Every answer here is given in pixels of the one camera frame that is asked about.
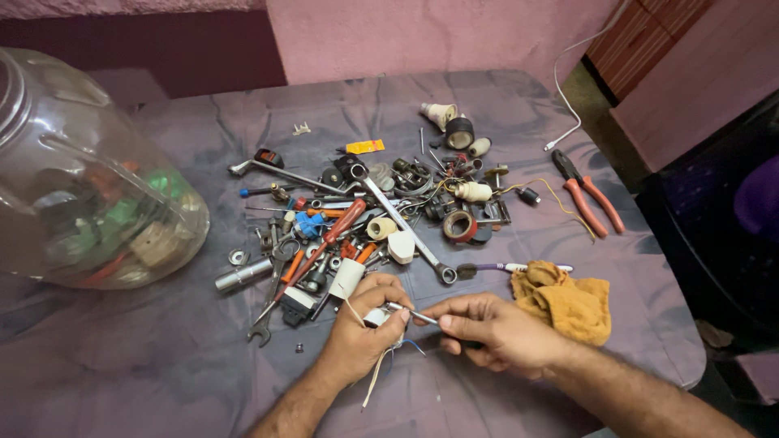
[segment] hand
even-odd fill
[[[399,302],[413,309],[400,279],[390,274],[370,274],[357,285],[349,298],[360,320],[346,302],[330,331],[325,347],[313,369],[341,390],[364,377],[379,360],[379,356],[394,344],[406,330],[408,310],[395,312],[379,328],[364,328],[362,318],[385,301]]]
[[[442,338],[444,350],[453,355],[464,350],[476,365],[496,372],[515,366],[530,379],[542,377],[545,368],[557,363],[572,342],[491,292],[448,298],[422,313],[437,319],[441,330],[456,338]],[[416,319],[414,323],[426,324]],[[459,339],[485,346],[463,348]]]

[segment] dark maroon wall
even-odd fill
[[[287,84],[264,10],[4,20],[0,46],[60,58],[119,104]]]

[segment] nail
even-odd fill
[[[441,328],[449,328],[450,325],[452,325],[452,317],[449,315],[444,315],[439,318],[439,325]]]

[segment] wooden cabinet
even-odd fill
[[[587,57],[619,101],[671,50],[712,0],[630,1],[614,27],[587,49]]]

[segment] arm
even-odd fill
[[[697,397],[563,337],[493,294],[449,298],[423,313],[451,336],[441,341],[446,351],[493,371],[514,366],[544,377],[620,436],[751,436]],[[452,337],[485,347],[463,349]]]
[[[385,301],[414,308],[400,279],[389,274],[368,275],[349,299],[361,318]],[[369,329],[360,324],[349,308],[342,308],[314,365],[246,436],[298,438],[313,435],[338,393],[368,374],[384,350],[404,332],[408,318],[407,310],[395,312],[381,327]]]

